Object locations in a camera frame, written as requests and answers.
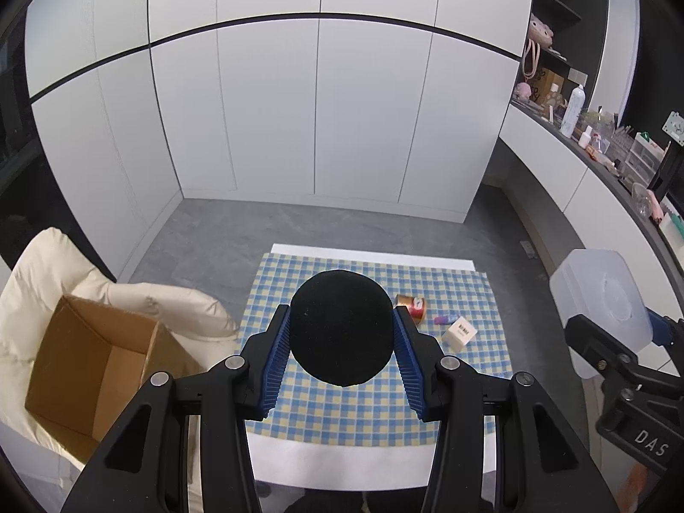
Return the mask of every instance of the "cardboard box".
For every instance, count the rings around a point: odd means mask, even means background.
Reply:
[[[64,295],[35,357],[26,410],[86,463],[139,387],[157,371],[202,371],[152,318]]]
[[[551,93],[551,85],[553,83],[558,85],[558,92],[560,92],[563,89],[563,81],[565,79],[559,74],[546,68],[538,68],[536,75],[528,81],[532,89],[532,96],[529,99],[539,105],[543,104],[546,96]]]

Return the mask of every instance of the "tin can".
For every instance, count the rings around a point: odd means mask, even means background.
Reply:
[[[405,306],[408,314],[411,315],[416,324],[420,324],[425,318],[428,303],[422,297],[411,297],[409,295],[397,295],[394,299],[395,306]]]

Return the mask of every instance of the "gray floor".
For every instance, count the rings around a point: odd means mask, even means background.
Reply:
[[[173,284],[218,298],[242,318],[263,253],[273,243],[473,260],[486,272],[504,322],[514,371],[541,381],[587,445],[584,394],[538,258],[500,189],[480,186],[466,221],[418,219],[313,206],[184,200],[131,282]]]

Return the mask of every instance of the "blue and yellow checkered cloth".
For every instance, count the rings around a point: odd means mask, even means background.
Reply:
[[[485,274],[440,268],[418,268],[286,254],[265,254],[256,273],[242,318],[240,347],[265,331],[279,304],[289,304],[309,277],[326,270],[350,270],[380,284],[390,298],[415,295],[427,300],[427,317],[420,331],[441,342],[446,326],[432,317],[464,316],[478,329],[459,353],[482,373],[510,378],[511,363],[497,304]],[[437,439],[438,423],[423,423],[408,407],[394,356],[369,382],[339,388],[311,377],[290,355],[278,402],[263,422],[249,421],[247,430],[299,442],[329,445],[426,445]],[[494,431],[493,420],[485,432]]]

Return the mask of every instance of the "black round object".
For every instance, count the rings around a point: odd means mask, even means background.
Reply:
[[[316,274],[292,297],[290,348],[318,380],[341,387],[368,382],[392,356],[392,301],[364,275]]]

